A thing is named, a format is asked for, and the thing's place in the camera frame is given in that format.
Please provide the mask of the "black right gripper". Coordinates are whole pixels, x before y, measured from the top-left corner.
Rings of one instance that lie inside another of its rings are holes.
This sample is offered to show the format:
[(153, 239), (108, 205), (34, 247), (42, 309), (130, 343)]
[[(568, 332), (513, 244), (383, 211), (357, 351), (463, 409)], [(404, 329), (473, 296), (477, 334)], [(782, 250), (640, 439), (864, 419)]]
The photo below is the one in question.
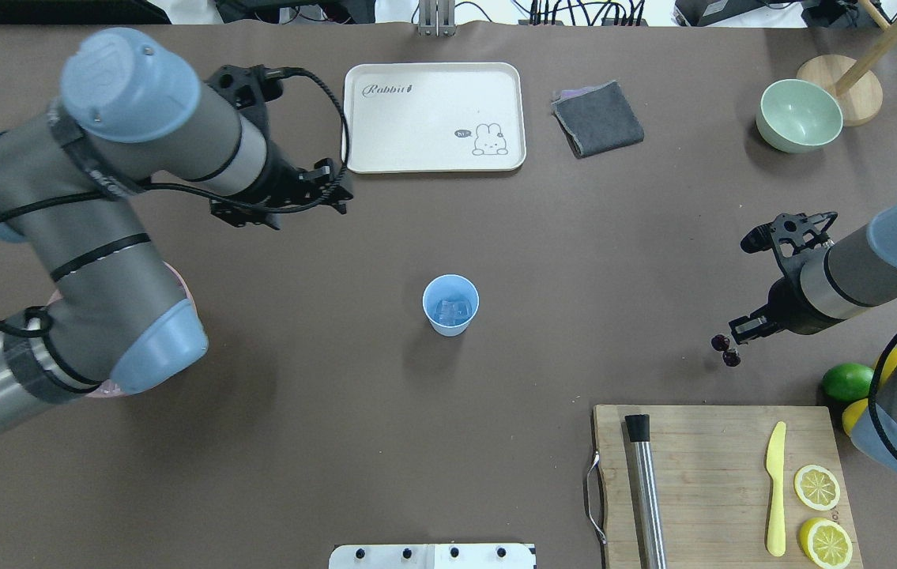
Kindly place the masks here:
[(767, 292), (765, 305), (729, 321), (730, 336), (736, 345), (747, 345), (782, 331), (814, 334), (841, 322), (816, 309), (800, 284), (801, 271), (814, 263), (818, 253), (831, 247), (827, 230), (837, 216), (834, 210), (816, 215), (781, 213), (741, 238), (741, 250), (745, 253), (770, 250), (782, 277)]

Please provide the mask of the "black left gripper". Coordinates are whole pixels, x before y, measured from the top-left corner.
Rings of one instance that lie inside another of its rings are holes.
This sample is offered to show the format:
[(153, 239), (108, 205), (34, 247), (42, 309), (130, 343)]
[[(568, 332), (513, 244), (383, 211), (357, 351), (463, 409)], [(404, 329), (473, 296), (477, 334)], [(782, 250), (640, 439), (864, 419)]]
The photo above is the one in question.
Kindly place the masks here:
[(339, 215), (346, 215), (348, 202), (354, 198), (350, 183), (345, 180), (346, 164), (336, 165), (331, 158), (315, 162), (314, 173), (318, 174), (315, 187), (304, 179), (307, 170), (289, 164), (271, 139), (267, 104), (282, 97), (281, 79), (268, 77), (267, 69), (261, 65), (250, 68), (227, 65), (218, 68), (207, 85), (241, 116), (241, 132), (232, 157), (205, 178), (205, 185), (242, 205), (211, 199), (211, 215), (232, 227), (264, 224), (278, 230), (281, 214), (265, 213), (264, 209), (310, 204), (315, 188), (318, 188), (316, 206), (329, 206)]

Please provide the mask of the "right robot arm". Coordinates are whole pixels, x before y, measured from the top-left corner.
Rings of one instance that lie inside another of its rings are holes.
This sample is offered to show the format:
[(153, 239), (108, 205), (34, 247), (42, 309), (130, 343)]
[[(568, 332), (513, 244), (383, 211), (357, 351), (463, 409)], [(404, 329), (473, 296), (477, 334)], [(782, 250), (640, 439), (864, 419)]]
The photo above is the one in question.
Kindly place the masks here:
[[(741, 238), (748, 254), (769, 251), (780, 278), (767, 301), (729, 322), (734, 345), (781, 332), (812, 336), (897, 301), (897, 204), (835, 240), (837, 213), (782, 213)], [(897, 329), (882, 346), (853, 445), (897, 474)]]

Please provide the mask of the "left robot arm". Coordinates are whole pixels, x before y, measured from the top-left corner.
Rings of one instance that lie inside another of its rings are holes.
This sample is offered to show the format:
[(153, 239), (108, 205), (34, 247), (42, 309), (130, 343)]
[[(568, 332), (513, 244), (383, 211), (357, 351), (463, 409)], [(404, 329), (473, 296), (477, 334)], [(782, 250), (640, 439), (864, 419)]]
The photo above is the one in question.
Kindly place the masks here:
[(0, 240), (28, 243), (55, 301), (0, 319), (0, 435), (112, 382), (148, 391), (209, 347), (198, 310), (130, 199), (206, 199), (235, 227), (346, 212), (346, 165), (294, 167), (266, 105), (299, 67), (224, 66), (203, 81), (132, 28), (95, 32), (66, 61), (46, 111), (0, 133)]

